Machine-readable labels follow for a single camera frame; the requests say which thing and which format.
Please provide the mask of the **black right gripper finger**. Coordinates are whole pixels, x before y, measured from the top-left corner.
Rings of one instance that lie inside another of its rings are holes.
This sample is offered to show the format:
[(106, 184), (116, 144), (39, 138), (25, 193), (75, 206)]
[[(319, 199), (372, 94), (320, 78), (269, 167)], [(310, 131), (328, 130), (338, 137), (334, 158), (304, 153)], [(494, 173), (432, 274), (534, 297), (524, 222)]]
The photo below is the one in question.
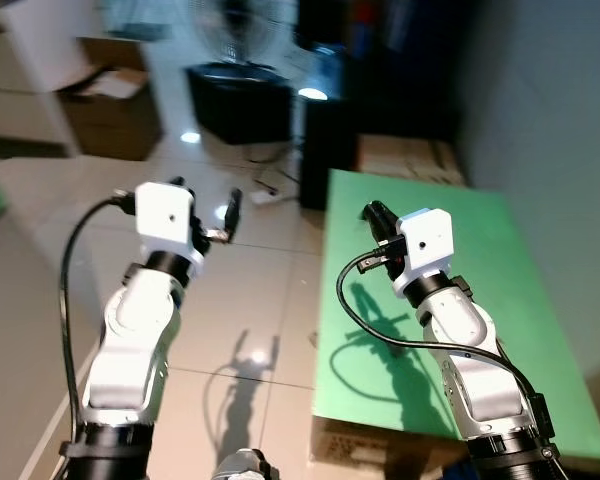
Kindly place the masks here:
[(364, 221), (370, 229), (370, 236), (374, 242), (390, 242), (400, 236), (397, 228), (399, 215), (393, 214), (381, 201), (370, 201), (364, 206)]

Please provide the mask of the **white power strip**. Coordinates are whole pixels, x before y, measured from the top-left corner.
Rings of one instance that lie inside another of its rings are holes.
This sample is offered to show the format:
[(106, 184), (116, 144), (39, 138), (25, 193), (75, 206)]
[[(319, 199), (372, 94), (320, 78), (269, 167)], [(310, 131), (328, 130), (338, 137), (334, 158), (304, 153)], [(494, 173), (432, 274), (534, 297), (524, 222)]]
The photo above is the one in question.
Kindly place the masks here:
[(287, 195), (282, 189), (259, 188), (253, 189), (246, 195), (251, 205), (256, 207), (264, 207), (268, 205), (282, 204), (282, 202), (290, 201), (292, 196)]

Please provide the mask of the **tall black cabinet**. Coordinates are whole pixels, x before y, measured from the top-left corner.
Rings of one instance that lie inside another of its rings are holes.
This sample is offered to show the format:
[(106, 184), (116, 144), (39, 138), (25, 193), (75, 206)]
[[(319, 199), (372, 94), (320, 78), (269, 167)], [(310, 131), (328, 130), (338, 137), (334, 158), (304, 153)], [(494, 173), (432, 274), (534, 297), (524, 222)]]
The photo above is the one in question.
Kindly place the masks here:
[(455, 141), (457, 70), (483, 0), (295, 0), (294, 40), (335, 86), (303, 101), (299, 202), (323, 210), (329, 173), (350, 170), (361, 134)]

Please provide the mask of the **open brown cardboard box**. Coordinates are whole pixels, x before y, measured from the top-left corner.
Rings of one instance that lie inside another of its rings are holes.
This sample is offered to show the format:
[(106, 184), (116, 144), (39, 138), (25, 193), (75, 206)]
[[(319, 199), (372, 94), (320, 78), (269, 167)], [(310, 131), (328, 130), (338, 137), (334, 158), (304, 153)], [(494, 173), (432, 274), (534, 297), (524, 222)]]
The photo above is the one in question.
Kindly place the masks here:
[(94, 67), (56, 97), (85, 155), (144, 161), (166, 133), (144, 70)]

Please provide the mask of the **low black box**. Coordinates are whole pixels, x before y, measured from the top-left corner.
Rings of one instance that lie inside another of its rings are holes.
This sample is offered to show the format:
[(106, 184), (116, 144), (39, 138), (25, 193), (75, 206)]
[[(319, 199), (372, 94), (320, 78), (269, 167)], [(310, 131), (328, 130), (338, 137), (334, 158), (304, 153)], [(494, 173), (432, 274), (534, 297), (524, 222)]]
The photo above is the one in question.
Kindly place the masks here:
[(291, 140), (294, 88), (273, 70), (209, 61), (184, 74), (196, 123), (224, 145)]

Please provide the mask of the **black standing fan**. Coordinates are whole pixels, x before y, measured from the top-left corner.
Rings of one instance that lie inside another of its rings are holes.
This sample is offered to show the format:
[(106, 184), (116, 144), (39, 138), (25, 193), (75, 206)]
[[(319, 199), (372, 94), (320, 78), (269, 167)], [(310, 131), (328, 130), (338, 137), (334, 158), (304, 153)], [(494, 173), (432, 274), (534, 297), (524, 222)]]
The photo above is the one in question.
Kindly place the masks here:
[(219, 63), (273, 70), (263, 59), (285, 26), (283, 0), (187, 0), (190, 26)]

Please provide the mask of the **white cabinet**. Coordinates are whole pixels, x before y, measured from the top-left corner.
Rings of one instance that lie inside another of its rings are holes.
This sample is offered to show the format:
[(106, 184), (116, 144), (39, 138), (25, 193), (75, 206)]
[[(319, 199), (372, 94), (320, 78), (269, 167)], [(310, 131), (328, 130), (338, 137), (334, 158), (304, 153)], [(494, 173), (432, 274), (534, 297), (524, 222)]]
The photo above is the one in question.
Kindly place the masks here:
[(47, 111), (50, 131), (71, 156), (80, 154), (79, 142), (57, 91), (93, 69), (81, 40), (103, 35), (102, 1), (12, 0), (0, 6), (0, 27)]

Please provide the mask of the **cardboard box under green board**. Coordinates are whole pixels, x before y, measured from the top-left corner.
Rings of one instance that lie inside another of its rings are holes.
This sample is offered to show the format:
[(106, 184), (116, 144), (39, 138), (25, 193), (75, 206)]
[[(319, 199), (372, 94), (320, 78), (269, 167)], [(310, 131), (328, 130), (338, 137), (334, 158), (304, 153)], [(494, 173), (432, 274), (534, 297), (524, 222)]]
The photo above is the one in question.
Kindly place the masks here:
[(468, 458), (460, 440), (314, 416), (310, 480), (441, 480)]

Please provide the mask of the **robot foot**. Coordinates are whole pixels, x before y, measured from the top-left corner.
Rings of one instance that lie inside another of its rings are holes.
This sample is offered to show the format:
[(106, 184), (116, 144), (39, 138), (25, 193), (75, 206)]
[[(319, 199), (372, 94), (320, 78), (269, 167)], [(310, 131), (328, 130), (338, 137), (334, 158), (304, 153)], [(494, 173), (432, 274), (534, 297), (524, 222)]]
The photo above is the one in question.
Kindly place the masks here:
[(227, 454), (210, 480), (281, 480), (281, 476), (262, 451), (242, 448)]

